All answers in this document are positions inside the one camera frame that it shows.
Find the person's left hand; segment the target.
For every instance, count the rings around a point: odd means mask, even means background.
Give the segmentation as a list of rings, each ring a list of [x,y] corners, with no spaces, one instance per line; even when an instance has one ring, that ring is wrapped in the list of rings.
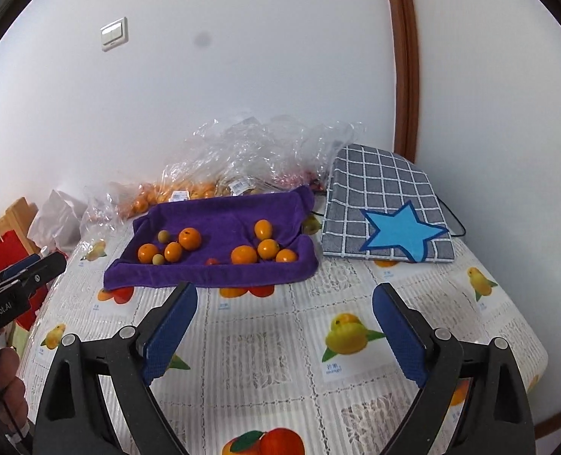
[[[10,347],[0,350],[0,419],[10,429],[24,428],[29,407],[25,399],[25,383],[17,377],[19,356]]]

